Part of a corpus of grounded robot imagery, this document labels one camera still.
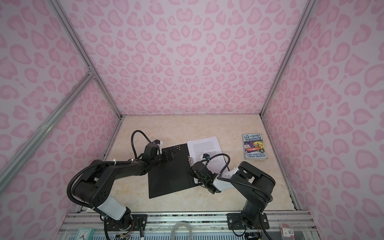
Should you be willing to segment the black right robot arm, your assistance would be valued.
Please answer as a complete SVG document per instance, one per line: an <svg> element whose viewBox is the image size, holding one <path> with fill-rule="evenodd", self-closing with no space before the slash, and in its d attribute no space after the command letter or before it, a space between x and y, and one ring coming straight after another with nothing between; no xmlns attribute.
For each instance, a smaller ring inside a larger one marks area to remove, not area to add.
<svg viewBox="0 0 384 240"><path fill-rule="evenodd" d="M208 169L208 165L217 157L224 157L225 164L219 168L219 172L214 173ZM267 233L270 225L264 210L273 201L272 192L276 181L248 162L241 162L237 168L230 171L230 161L231 158L227 154L203 154L200 161L191 165L190 176L197 179L198 183L213 195L236 189L246 198L245 206L239 214L227 214L229 230L243 231L241 234L235 233L237 237L244 236L247 230L260 230L260 236L265 234L270 238Z"/></svg>

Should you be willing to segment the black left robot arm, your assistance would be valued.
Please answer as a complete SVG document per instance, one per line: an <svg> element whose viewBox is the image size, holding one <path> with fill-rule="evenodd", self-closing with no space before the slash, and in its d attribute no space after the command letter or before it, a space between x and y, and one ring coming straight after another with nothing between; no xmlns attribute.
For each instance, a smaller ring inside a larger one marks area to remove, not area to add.
<svg viewBox="0 0 384 240"><path fill-rule="evenodd" d="M138 155L134 146L135 134L148 141L144 153ZM164 150L160 140L151 141L147 135L136 130L131 135L134 158L127 161L94 160L89 166L75 174L67 187L67 196L73 203L94 210L104 219L126 221L131 211L120 204L111 194L116 180L144 176L151 170L171 162L177 152Z"/></svg>

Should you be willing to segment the white paper sheet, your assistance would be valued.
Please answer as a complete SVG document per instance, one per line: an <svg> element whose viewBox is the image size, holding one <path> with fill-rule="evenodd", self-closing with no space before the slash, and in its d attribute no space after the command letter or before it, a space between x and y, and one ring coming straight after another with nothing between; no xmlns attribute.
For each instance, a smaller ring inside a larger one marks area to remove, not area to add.
<svg viewBox="0 0 384 240"><path fill-rule="evenodd" d="M188 141L187 146L190 157L192 158L190 164L191 166L197 162L202 161L203 154L208 154L210 158L212 158L217 154L223 153L217 137ZM218 156L209 161L207 168L213 174L218 174L227 163L228 157Z"/></svg>

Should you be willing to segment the teal folder with black inside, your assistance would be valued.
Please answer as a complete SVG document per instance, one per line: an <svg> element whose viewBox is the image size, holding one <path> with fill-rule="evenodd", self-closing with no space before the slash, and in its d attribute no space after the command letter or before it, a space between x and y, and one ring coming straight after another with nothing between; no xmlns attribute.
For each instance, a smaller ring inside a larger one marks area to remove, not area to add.
<svg viewBox="0 0 384 240"><path fill-rule="evenodd" d="M173 161L154 167L149 171L150 199L201 185L190 176L191 160L187 144L168 147L162 149L162 153L163 151L175 151L178 154Z"/></svg>

